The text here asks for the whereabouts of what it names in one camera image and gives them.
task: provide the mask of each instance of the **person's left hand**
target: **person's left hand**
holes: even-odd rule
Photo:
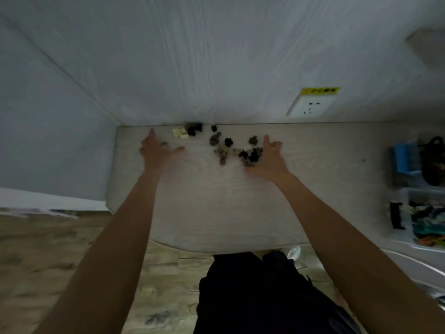
[[[159,179],[164,170],[173,164],[185,150],[184,146],[172,151],[162,148],[153,129],[150,129],[150,133],[141,141],[141,144],[139,153],[144,158],[144,173],[156,179]]]

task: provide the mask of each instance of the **person's right hand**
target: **person's right hand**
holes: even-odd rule
[[[274,183],[285,178],[290,172],[287,169],[286,162],[280,155],[282,145],[283,143],[280,141],[271,143],[269,135],[265,135],[261,160],[255,167],[247,167],[244,170],[247,173],[271,180]]]

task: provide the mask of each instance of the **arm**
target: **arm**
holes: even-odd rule
[[[35,334],[122,331],[141,273],[159,178],[183,151],[163,149],[150,131],[139,149],[144,172]]]
[[[247,173],[271,180],[300,220],[327,273],[370,333],[442,333],[445,314],[377,246],[289,173],[282,143],[264,137]]]

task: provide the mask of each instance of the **yellow warning sticker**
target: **yellow warning sticker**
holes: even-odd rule
[[[337,95],[340,87],[336,88],[303,88],[300,95]]]

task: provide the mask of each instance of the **wooden table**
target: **wooden table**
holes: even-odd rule
[[[219,164],[209,145],[210,126],[189,139],[174,138],[173,126],[154,127],[172,148],[186,147],[161,179],[151,240],[192,252],[227,253],[280,248],[308,239],[281,192],[245,174],[238,157]],[[439,263],[441,253],[414,250],[390,241],[387,216],[388,147],[440,126],[409,123],[323,123],[221,125],[222,138],[242,148],[249,137],[283,142],[289,170],[318,197],[378,246]],[[107,202],[115,212],[142,173],[140,141],[150,127],[118,129]]]

